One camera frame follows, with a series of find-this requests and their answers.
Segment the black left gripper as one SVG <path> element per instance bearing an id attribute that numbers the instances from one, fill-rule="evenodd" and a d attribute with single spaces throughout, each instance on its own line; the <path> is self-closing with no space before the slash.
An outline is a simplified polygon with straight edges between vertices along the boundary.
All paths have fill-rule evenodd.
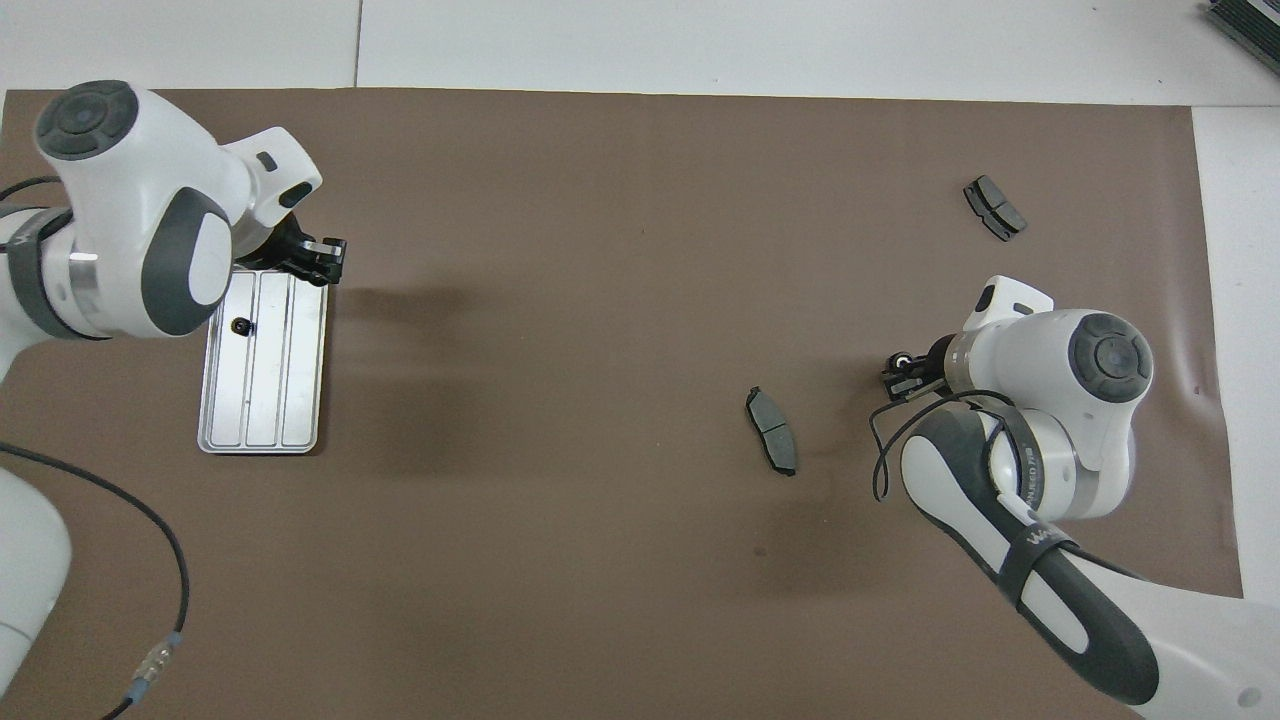
<path id="1" fill-rule="evenodd" d="M 291 213 L 275 225 L 252 251 L 236 259 L 236 265 L 255 272 L 287 272 L 316 287 L 338 284 L 346 263 L 346 241 L 314 240 L 301 229 Z"/>

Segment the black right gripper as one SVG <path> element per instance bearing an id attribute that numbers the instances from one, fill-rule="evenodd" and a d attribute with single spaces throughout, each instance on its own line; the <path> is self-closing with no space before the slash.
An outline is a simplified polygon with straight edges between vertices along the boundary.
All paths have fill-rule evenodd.
<path id="1" fill-rule="evenodd" d="M 940 382 L 934 391 L 940 396 L 952 396 L 963 391 L 961 341 L 961 334 L 947 334 L 938 338 L 927 354 L 896 352 L 887 357 L 879 382 L 888 401 L 910 398 L 931 380 Z"/>

